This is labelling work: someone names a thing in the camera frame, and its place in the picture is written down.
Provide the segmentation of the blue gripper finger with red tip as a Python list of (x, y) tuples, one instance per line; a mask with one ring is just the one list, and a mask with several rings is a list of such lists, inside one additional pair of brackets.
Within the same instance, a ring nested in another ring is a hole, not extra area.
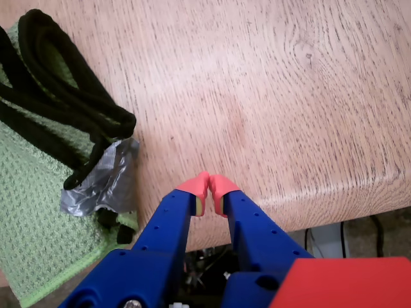
[(298, 258), (310, 258), (236, 184), (222, 175), (209, 178), (217, 214), (228, 219), (239, 270), (226, 284), (222, 307), (268, 307)]
[(179, 288), (191, 217), (204, 214), (209, 173), (167, 194), (135, 245), (111, 251), (61, 307), (166, 307)]

